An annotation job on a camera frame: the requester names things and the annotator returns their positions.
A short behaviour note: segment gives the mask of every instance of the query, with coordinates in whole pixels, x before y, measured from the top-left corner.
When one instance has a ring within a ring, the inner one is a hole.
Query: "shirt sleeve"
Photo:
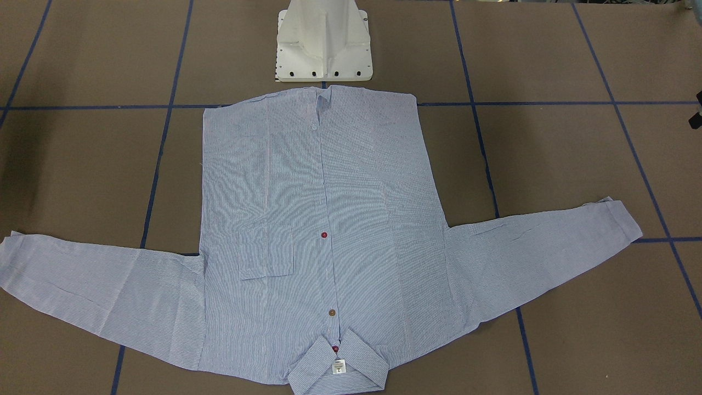
[[[601,264],[642,236],[611,198],[444,232],[462,335]]]
[[[32,308],[190,370],[205,335],[202,257],[13,232],[0,287]]]

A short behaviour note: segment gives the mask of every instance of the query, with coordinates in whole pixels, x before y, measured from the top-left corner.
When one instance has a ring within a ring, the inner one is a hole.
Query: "long-sleeve shirt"
[[[641,236],[609,198],[447,226],[408,94],[208,109],[202,157],[198,256],[13,233],[0,285],[183,368],[351,394]]]

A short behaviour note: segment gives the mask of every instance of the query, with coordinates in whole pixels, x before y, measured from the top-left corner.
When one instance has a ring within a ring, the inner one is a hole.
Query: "button placket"
[[[330,342],[334,342],[335,339],[338,341],[338,338],[340,336],[340,328],[339,328],[339,316],[338,316],[338,300],[337,300],[337,289],[336,289],[336,275],[334,272],[334,267],[333,267],[333,245],[332,245],[332,239],[329,237],[331,235],[331,223],[330,223],[330,216],[331,213],[329,211],[329,206],[328,206],[328,196],[327,196],[327,190],[326,190],[326,174],[324,172],[324,161],[327,159],[327,157],[324,155],[324,134],[322,132],[322,121],[323,119],[321,118],[321,113],[319,111],[319,97],[315,97],[315,102],[317,103],[317,111],[313,116],[310,118],[310,129],[314,135],[314,139],[318,142],[318,153],[319,153],[319,174],[321,175],[320,177],[320,191],[322,192],[320,199],[319,199],[319,204],[321,207],[320,213],[322,214],[322,222],[319,224],[321,229],[318,230],[317,237],[319,243],[319,264],[322,265],[322,268],[324,268],[324,276],[325,276],[325,281],[324,281],[324,286],[326,288],[326,298],[325,298],[325,305],[323,308],[326,308],[326,310],[320,311],[320,313],[325,314],[327,321],[327,338],[330,340]]]

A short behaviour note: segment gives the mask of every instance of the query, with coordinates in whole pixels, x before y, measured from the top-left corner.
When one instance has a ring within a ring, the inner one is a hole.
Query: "brown floor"
[[[188,0],[0,1],[0,235],[139,247],[150,218],[146,248],[196,252],[202,108],[302,85],[272,76],[287,3],[196,0],[189,17]],[[357,3],[375,75],[351,85],[451,103],[419,107],[450,225],[496,215],[482,140],[500,215],[611,195],[645,238],[392,370],[385,393],[702,393],[693,13],[460,1],[456,31],[446,1]],[[119,365],[119,349],[0,292],[0,394],[110,394],[116,366],[120,395],[291,394],[130,349]]]

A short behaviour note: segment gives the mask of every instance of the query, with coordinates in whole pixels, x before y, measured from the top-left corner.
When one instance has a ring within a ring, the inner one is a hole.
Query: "black object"
[[[697,94],[697,102],[700,103],[700,106],[702,106],[702,91],[700,91]],[[700,115],[698,111],[695,115],[692,116],[692,118],[688,120],[688,122],[690,123],[692,129],[699,129],[700,127],[702,127],[702,115]]]

